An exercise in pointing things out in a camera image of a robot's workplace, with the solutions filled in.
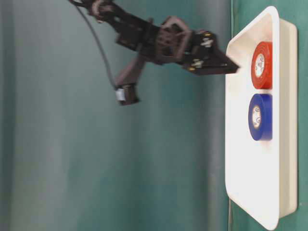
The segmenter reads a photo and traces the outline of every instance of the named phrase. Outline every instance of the green fabric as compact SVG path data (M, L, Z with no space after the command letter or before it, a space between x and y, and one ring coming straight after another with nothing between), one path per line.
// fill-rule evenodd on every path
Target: green fabric
M308 66L307 0L234 0L235 35L263 9L273 5L279 15L298 29L298 209L282 218L278 231L306 231L308 227ZM265 230L236 204L232 204L233 231Z
M117 0L230 39L228 0ZM225 231L224 76L148 64L120 107L66 0L2 0L1 212L6 231ZM135 53L95 29L116 74Z

